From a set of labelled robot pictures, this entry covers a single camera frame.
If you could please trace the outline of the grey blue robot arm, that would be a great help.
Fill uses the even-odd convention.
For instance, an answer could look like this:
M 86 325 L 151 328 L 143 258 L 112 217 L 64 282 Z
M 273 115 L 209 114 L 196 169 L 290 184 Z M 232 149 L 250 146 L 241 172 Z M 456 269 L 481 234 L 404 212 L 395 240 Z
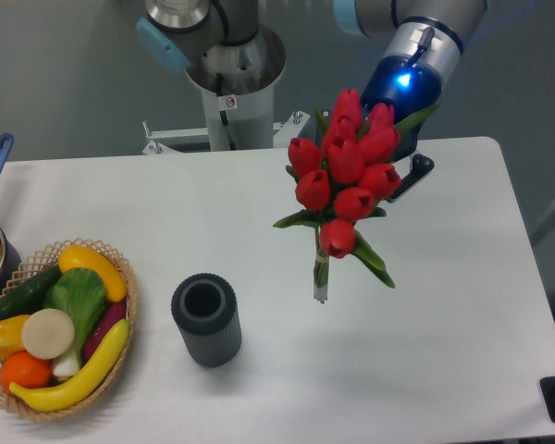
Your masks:
M 390 44 L 361 95 L 364 110 L 392 105 L 401 133 L 395 160 L 409 158 L 407 192 L 432 169 L 416 150 L 425 111 L 441 95 L 487 12 L 485 1 L 336 1 L 339 27 L 372 37 L 393 29 Z M 309 116 L 274 120 L 274 88 L 286 64 L 283 42 L 259 21 L 254 1 L 149 1 L 136 31 L 166 69 L 185 73 L 200 91 L 214 151 L 283 147 Z

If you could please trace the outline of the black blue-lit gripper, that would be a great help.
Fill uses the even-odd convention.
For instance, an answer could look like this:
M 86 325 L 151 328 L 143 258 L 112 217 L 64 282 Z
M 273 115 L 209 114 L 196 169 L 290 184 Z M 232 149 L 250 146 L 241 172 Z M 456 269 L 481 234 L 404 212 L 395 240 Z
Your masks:
M 387 199 L 393 204 L 435 167 L 416 150 L 418 134 L 438 106 L 441 81 L 420 60 L 393 55 L 381 60 L 362 92 L 342 90 L 330 114 L 316 114 L 321 148 L 354 139 L 367 163 L 395 162 L 410 156 L 409 173 Z

